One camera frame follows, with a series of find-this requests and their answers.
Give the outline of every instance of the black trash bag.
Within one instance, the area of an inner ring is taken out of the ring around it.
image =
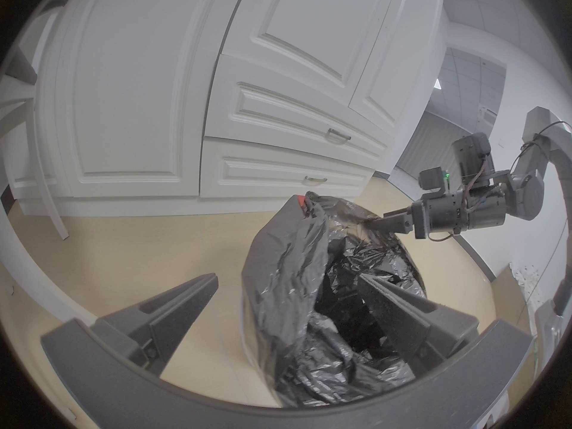
[[[358,295],[362,273],[425,297],[417,268],[373,213],[293,196],[253,240],[243,268],[247,355],[288,407],[351,402],[414,379]]]

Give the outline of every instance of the corrugated panel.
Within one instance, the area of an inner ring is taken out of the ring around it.
[[[425,112],[397,166],[416,179],[422,170],[441,167],[451,174],[451,190],[456,190],[461,185],[461,173],[451,144],[467,135],[466,130]]]

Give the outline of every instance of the cabinet knob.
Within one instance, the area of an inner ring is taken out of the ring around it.
[[[352,137],[350,137],[349,135],[346,135],[345,133],[339,132],[336,129],[328,129],[328,133],[337,135],[338,137],[340,137],[342,139],[346,139],[347,141],[352,139]]]
[[[314,182],[326,182],[328,181],[327,178],[312,178],[311,176],[305,176],[304,180],[306,181],[314,181]]]

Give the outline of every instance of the wooden floor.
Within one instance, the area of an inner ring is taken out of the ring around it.
[[[390,183],[373,178],[356,203],[381,214],[411,200]],[[40,268],[97,316],[204,273],[216,273],[218,292],[161,378],[218,399],[276,406],[242,351],[238,315],[244,259],[254,235],[273,214],[64,218],[70,234],[65,241],[49,218],[24,216],[17,203],[9,217]],[[455,240],[433,243],[416,240],[413,234],[400,238],[419,268],[430,299],[476,316],[480,331],[496,318],[490,282]],[[3,267],[0,271],[10,279]],[[56,407],[69,408],[77,427],[96,427],[65,390],[39,343],[40,335],[60,322],[18,287],[13,295],[0,290],[0,321],[44,394]]]

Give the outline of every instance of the drawer front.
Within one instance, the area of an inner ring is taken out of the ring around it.
[[[321,156],[206,137],[201,197],[289,197],[311,190],[354,198],[373,170]]]
[[[377,168],[392,139],[359,113],[300,82],[222,55],[205,135]]]

